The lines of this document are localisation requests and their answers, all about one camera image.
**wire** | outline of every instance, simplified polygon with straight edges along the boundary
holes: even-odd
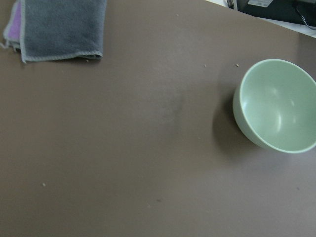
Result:
[[[304,16],[301,14],[301,12],[298,10],[297,5],[298,5],[298,3],[297,3],[297,1],[295,1],[295,2],[293,3],[293,7],[295,8],[295,11],[297,12],[297,14],[299,14],[299,16],[302,18],[304,24],[305,24],[308,28],[310,28],[311,30],[316,31],[316,27],[310,26],[309,24],[307,24],[305,17],[304,17]]]

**microfiber cloth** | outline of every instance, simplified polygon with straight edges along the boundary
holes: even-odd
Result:
[[[100,59],[106,0],[18,0],[4,30],[5,46],[22,61]]]

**sticker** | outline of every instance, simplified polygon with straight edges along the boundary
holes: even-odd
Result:
[[[273,2],[273,0],[249,0],[248,4],[254,5],[254,6],[267,7],[272,2]]]

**light green bowl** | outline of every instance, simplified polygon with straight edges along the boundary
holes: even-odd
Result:
[[[316,146],[316,82],[293,63],[253,65],[235,91],[233,109],[241,131],[260,147],[301,153]]]

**bowl rim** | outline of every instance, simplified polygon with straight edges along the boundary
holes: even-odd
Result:
[[[265,60],[262,60],[262,61],[259,61],[257,63],[255,63],[254,65],[252,65],[248,70],[247,72],[245,73],[245,75],[243,76],[242,78],[242,81],[241,81],[241,84],[240,84],[240,89],[239,89],[239,104],[240,104],[240,108],[241,108],[241,113],[247,123],[247,125],[249,126],[249,128],[251,129],[251,131],[253,132],[253,134],[255,134],[255,136],[262,142],[264,143],[265,145],[267,145],[268,147],[270,148],[273,148],[277,151],[280,151],[280,152],[285,152],[285,153],[292,153],[292,154],[296,154],[296,153],[303,153],[303,152],[307,152],[309,150],[311,150],[312,148],[314,148],[316,146],[316,140],[314,141],[314,143],[312,143],[310,146],[304,148],[304,149],[300,149],[300,150],[293,150],[293,151],[290,151],[290,150],[284,150],[284,149],[281,149],[281,148],[278,148],[276,146],[273,146],[272,144],[268,143],[265,139],[263,139],[255,130],[254,128],[251,126],[250,122],[248,121],[247,119],[247,116],[246,114],[244,113],[244,110],[243,110],[243,107],[242,107],[242,95],[243,95],[243,88],[244,88],[244,85],[247,81],[247,78],[248,78],[248,75],[251,73],[251,71],[256,68],[257,66],[259,66],[260,64],[264,64],[266,62],[272,62],[272,61],[275,61],[275,62],[283,62],[283,63],[286,63],[286,64],[290,64],[292,66],[294,66],[296,69],[300,70],[301,72],[303,72],[307,78],[309,78],[313,83],[314,83],[314,86],[315,86],[315,91],[316,91],[316,82],[315,80],[302,68],[300,68],[299,66],[297,66],[296,64],[294,63],[291,63],[289,61],[286,61],[286,60],[283,60],[283,59],[276,59],[276,58],[273,58],[273,59],[265,59]]]

